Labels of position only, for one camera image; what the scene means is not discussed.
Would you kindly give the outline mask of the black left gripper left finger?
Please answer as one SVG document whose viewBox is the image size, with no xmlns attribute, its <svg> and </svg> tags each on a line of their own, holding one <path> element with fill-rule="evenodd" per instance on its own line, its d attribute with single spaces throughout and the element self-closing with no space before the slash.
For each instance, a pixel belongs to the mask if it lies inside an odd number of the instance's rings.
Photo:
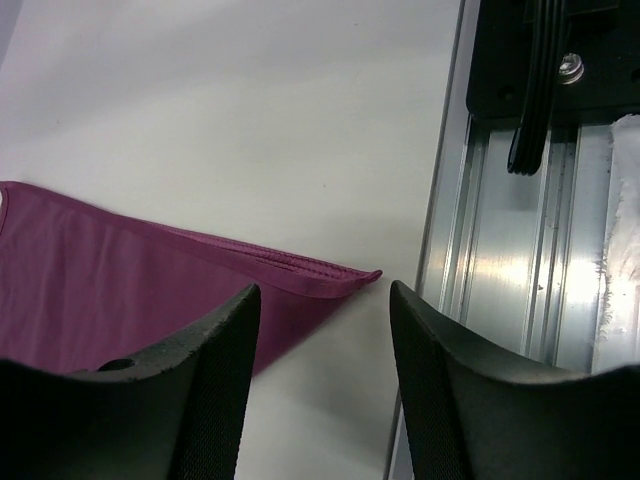
<svg viewBox="0 0 640 480">
<path fill-rule="evenodd" d="M 230 479 L 260 323 L 251 286 L 96 371 L 1 364 L 5 479 Z"/>
</svg>

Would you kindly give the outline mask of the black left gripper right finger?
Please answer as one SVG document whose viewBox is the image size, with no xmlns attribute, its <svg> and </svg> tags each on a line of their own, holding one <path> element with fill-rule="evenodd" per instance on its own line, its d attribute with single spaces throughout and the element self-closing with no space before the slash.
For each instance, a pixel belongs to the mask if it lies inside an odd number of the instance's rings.
<svg viewBox="0 0 640 480">
<path fill-rule="evenodd" d="M 402 282 L 390 324 L 418 479 L 635 479 L 639 369 L 582 374 L 511 352 Z"/>
</svg>

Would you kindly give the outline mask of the purple cloth napkin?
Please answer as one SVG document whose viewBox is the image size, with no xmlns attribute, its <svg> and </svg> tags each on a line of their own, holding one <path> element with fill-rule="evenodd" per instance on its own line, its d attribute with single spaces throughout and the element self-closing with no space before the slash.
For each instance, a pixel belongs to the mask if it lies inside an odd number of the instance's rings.
<svg viewBox="0 0 640 480">
<path fill-rule="evenodd" d="M 1 354 L 50 372 L 94 370 L 142 350 L 254 284 L 260 373 L 378 278 L 1 185 Z"/>
</svg>

